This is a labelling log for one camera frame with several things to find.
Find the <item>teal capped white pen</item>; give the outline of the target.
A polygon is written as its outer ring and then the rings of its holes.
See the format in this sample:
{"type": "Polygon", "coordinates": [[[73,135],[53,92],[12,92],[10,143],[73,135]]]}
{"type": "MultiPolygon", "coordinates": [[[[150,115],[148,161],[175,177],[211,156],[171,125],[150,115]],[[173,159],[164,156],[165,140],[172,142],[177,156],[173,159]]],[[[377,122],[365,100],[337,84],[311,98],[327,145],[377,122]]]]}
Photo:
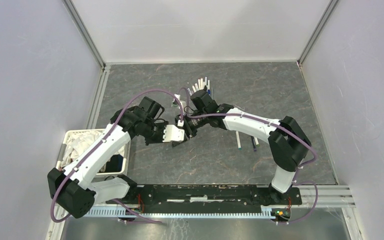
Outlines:
{"type": "Polygon", "coordinates": [[[237,143],[237,148],[239,150],[242,149],[242,144],[241,144],[241,140],[240,140],[240,134],[238,131],[235,132],[235,136],[236,136],[236,143],[237,143]]]}

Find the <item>purple transparent pen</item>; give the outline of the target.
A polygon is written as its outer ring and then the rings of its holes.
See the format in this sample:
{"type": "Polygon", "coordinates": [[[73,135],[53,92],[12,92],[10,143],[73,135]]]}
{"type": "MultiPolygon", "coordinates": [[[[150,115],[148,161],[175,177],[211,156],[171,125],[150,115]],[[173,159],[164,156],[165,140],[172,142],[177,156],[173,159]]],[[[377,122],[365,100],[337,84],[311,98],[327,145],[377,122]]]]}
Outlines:
{"type": "Polygon", "coordinates": [[[257,151],[257,145],[255,142],[255,138],[253,136],[251,136],[250,139],[251,139],[253,151],[256,152],[257,151]]]}

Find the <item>green capped white pen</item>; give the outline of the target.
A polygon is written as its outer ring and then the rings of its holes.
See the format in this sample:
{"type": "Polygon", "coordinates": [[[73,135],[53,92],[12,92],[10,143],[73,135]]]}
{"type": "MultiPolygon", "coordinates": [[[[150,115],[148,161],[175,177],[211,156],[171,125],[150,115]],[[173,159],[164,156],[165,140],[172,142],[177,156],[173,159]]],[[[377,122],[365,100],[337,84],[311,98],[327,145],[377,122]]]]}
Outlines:
{"type": "Polygon", "coordinates": [[[260,144],[259,144],[259,141],[258,141],[258,138],[257,137],[254,137],[253,138],[254,142],[255,142],[255,146],[258,147],[260,144]]]}

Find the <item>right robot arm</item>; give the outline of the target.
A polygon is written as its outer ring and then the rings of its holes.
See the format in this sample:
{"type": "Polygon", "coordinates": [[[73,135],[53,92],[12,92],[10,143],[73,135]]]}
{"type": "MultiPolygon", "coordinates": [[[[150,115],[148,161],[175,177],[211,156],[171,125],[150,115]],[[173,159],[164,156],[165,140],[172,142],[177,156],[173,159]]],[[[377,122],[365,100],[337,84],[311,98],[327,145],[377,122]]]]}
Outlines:
{"type": "Polygon", "coordinates": [[[209,124],[213,128],[243,133],[267,143],[277,165],[268,196],[275,204],[286,201],[304,158],[308,152],[316,156],[297,121],[290,116],[266,118],[244,112],[231,104],[218,104],[205,90],[193,93],[189,100],[195,106],[193,113],[184,112],[175,118],[176,125],[184,129],[186,138],[195,137],[198,128],[209,124]]]}

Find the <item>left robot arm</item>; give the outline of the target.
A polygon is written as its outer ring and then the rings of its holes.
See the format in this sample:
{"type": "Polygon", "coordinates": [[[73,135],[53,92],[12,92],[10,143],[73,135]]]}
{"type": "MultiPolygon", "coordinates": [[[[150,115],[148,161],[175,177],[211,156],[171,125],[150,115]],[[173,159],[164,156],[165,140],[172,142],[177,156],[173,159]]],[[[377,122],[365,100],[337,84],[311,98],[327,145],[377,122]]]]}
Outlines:
{"type": "Polygon", "coordinates": [[[158,113],[164,111],[164,107],[146,96],[138,106],[127,103],[80,157],[62,170],[52,168],[47,174],[52,199],[51,219],[56,223],[66,220],[65,217],[56,217],[55,205],[78,219],[95,203],[111,199],[120,199],[125,204],[133,203],[137,198],[137,190],[124,179],[116,177],[102,183],[93,182],[93,179],[102,166],[136,136],[144,137],[148,144],[183,141],[183,129],[167,121],[159,122],[158,113]]]}

